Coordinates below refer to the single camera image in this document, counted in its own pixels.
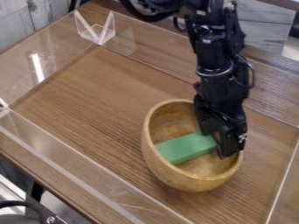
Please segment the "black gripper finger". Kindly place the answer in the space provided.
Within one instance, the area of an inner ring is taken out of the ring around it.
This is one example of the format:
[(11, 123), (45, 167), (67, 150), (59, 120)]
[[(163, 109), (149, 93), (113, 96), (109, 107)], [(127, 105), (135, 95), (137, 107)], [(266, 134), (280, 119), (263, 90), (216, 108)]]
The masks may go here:
[(232, 120), (222, 117), (218, 117), (216, 121), (218, 154), (219, 158), (223, 159), (244, 150), (248, 124), (246, 120)]
[(194, 107), (202, 133), (204, 135), (216, 134), (220, 131), (222, 123), (215, 112), (200, 102), (196, 102)]

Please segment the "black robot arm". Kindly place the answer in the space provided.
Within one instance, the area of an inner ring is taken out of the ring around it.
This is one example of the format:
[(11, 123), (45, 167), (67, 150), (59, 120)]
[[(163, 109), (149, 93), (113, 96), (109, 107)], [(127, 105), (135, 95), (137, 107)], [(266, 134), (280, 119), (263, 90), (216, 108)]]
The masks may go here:
[(244, 149), (247, 116), (243, 101), (255, 86), (255, 71), (242, 55), (246, 33), (235, 0), (119, 0), (145, 22), (182, 18), (196, 54), (194, 108), (200, 130), (219, 136), (218, 154), (227, 158)]

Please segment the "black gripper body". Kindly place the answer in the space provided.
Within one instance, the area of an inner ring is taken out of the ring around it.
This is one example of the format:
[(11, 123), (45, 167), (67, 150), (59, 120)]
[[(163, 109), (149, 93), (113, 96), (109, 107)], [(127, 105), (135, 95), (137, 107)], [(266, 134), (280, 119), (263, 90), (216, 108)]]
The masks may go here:
[(247, 120), (243, 101), (250, 92), (248, 71), (250, 64), (239, 60), (230, 60), (220, 66), (198, 65), (200, 81), (194, 84), (194, 104), (203, 103), (216, 117)]

